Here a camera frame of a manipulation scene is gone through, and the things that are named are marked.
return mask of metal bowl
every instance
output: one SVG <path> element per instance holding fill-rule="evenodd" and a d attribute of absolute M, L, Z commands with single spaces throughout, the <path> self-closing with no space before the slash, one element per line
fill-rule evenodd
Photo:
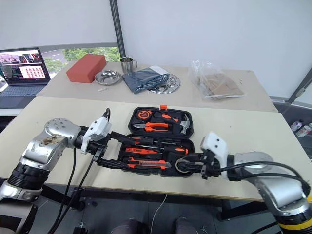
<path fill-rule="evenodd" d="M 102 85 L 112 85 L 120 81 L 121 74 L 114 70 L 101 71 L 96 74 L 94 80 Z"/>

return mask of metal cup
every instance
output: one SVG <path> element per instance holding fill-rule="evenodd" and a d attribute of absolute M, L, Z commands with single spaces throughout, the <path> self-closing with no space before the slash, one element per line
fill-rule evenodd
<path fill-rule="evenodd" d="M 120 63 L 124 74 L 133 72 L 137 68 L 137 61 L 133 60 L 131 57 L 122 57 Z"/>

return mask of yellow ring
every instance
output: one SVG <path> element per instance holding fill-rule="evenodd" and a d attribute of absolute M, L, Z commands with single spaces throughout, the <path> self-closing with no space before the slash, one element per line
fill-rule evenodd
<path fill-rule="evenodd" d="M 286 224 L 281 224 L 281 223 L 278 223 L 278 225 L 281 228 L 284 228 L 287 230 L 301 230 L 301 229 L 309 228 L 310 226 L 312 226 L 312 218 L 307 222 L 296 224 L 296 225 L 286 225 Z"/>

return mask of bottle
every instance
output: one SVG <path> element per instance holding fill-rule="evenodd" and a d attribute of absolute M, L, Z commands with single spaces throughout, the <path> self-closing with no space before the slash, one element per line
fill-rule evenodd
<path fill-rule="evenodd" d="M 293 131 L 293 132 L 295 132 L 295 131 L 297 131 L 299 128 L 301 128 L 302 127 L 302 120 L 299 120 L 299 121 L 296 121 L 296 122 L 294 122 L 294 123 L 292 123 L 292 125 L 291 125 L 291 130 Z"/>
<path fill-rule="evenodd" d="M 296 135 L 297 137 L 304 137 L 310 131 L 312 131 L 312 127 L 309 125 L 304 125 L 298 132 L 296 132 Z"/>

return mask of black tool case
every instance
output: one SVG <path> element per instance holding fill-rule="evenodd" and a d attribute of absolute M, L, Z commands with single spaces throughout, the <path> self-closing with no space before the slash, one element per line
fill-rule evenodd
<path fill-rule="evenodd" d="M 141 119 L 139 117 L 139 113 L 149 112 L 151 113 L 149 116 L 143 115 L 143 117 L 146 117 L 146 119 Z M 189 119 L 189 128 L 186 129 L 186 133 L 180 133 L 182 130 L 182 126 L 178 123 L 173 124 L 174 122 L 171 120 L 167 120 L 166 118 L 161 117 L 162 114 L 170 115 L 171 117 L 178 119 L 180 121 L 186 121 L 185 115 L 187 115 Z M 135 124 L 146 124 L 147 122 L 160 122 L 160 123 L 167 123 L 169 125 L 169 128 L 164 127 L 154 127 L 159 130 L 166 130 L 164 132 L 158 132 L 158 131 L 151 131 L 147 132 L 144 130 L 144 128 L 136 128 L 134 127 Z M 182 173 L 179 172 L 176 169 L 176 161 L 180 158 L 183 158 L 185 156 L 184 153 L 174 153 L 174 152 L 164 152 L 164 150 L 159 148 L 164 147 L 183 147 L 188 150 L 188 153 L 194 153 L 195 148 L 194 144 L 192 143 L 189 138 L 193 134 L 193 121 L 192 116 L 187 111 L 182 110 L 174 110 L 174 109 L 167 109 L 167 106 L 161 105 L 160 108 L 155 107 L 137 107 L 130 119 L 129 125 L 128 125 L 131 134 L 128 135 L 128 137 L 148 137 L 152 138 L 154 141 L 158 142 L 167 142 L 167 143 L 174 143 L 176 145 L 169 145 L 164 143 L 153 143 L 152 146 L 155 148 L 148 148 L 148 147 L 141 147 L 139 145 L 129 145 L 126 143 L 123 143 L 121 145 L 118 160 L 129 163 L 130 157 L 134 160 L 145 160 L 145 161 L 158 161 L 158 160 L 164 160 L 165 162 L 169 162 L 171 167 L 166 167 L 165 169 L 161 169 L 159 167 L 151 167 L 151 166 L 141 166 L 136 165 L 134 168 L 126 168 L 123 169 L 124 171 L 129 172 L 135 172 L 138 174 L 143 175 L 150 175 L 150 174 L 160 174 L 161 176 L 168 176 L 168 177 L 174 177 L 174 176 L 183 176 L 188 177 L 192 174 L 192 172 L 188 173 Z M 140 155 L 137 153 L 130 153 L 126 152 L 126 148 L 140 148 L 145 150 L 152 150 L 157 151 L 158 154 L 147 154 L 147 155 Z"/>

